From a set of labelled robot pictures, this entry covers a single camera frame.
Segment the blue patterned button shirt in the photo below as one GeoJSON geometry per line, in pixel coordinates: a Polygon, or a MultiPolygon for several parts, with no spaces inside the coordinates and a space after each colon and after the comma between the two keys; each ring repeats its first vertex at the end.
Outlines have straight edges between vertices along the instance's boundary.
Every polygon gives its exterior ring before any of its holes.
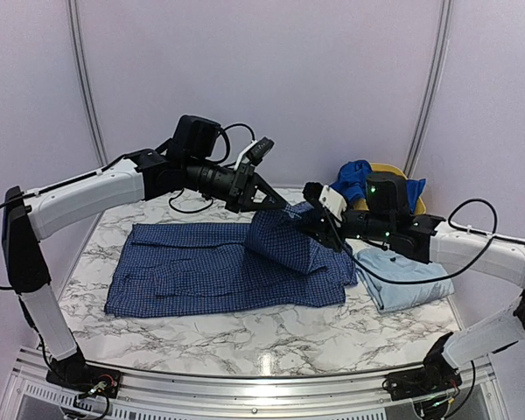
{"type": "Polygon", "coordinates": [[[259,211],[249,223],[136,224],[104,311],[148,319],[342,304],[356,268],[301,233],[316,219],[302,202],[259,211]]]}

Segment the light blue t-shirt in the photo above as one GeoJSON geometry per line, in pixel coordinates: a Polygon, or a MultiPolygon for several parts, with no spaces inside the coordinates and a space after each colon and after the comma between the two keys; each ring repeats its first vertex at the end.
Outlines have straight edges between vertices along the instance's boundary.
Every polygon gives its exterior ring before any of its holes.
{"type": "Polygon", "coordinates": [[[383,282],[357,266],[359,278],[379,313],[406,310],[446,298],[454,292],[451,279],[413,284],[415,281],[446,276],[447,272],[440,264],[415,262],[393,251],[378,248],[364,248],[355,258],[375,274],[394,281],[383,282]]]}

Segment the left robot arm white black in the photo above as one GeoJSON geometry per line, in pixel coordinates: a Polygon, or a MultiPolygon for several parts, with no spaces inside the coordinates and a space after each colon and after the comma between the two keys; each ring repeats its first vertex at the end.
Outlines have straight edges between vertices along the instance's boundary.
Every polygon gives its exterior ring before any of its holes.
{"type": "Polygon", "coordinates": [[[65,321],[51,286],[40,243],[75,222],[110,208],[148,201],[181,189],[225,202],[233,213],[281,209],[285,200],[255,171],[254,163],[229,169],[196,157],[171,158],[152,149],[41,189],[12,187],[3,207],[3,254],[10,286],[40,333],[58,373],[86,389],[93,370],[65,321]]]}

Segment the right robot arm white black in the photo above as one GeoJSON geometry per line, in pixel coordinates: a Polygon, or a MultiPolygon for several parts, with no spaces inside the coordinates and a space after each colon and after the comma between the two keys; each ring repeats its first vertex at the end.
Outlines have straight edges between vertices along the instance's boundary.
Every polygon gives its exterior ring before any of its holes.
{"type": "Polygon", "coordinates": [[[487,354],[525,340],[525,240],[499,237],[421,214],[395,222],[368,211],[346,210],[335,218],[327,210],[302,232],[321,245],[341,251],[348,239],[382,241],[389,250],[419,263],[440,263],[497,277],[521,288],[508,307],[462,332],[438,339],[416,372],[416,385],[433,392],[450,373],[487,354]]]}

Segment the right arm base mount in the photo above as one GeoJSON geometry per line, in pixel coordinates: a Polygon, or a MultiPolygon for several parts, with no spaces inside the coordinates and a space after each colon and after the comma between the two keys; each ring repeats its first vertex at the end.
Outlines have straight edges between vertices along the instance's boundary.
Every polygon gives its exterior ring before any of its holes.
{"type": "Polygon", "coordinates": [[[392,401],[455,390],[462,384],[457,369],[445,361],[426,361],[421,367],[407,368],[387,374],[382,388],[392,401]]]}

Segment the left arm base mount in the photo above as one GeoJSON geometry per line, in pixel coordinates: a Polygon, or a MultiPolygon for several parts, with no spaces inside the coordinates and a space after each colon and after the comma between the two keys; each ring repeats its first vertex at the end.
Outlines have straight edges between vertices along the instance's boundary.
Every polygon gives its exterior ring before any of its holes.
{"type": "Polygon", "coordinates": [[[103,390],[109,398],[118,394],[122,373],[119,370],[88,364],[83,352],[77,348],[76,353],[63,359],[53,357],[46,360],[49,383],[63,388],[87,393],[100,382],[106,384],[103,390]]]}

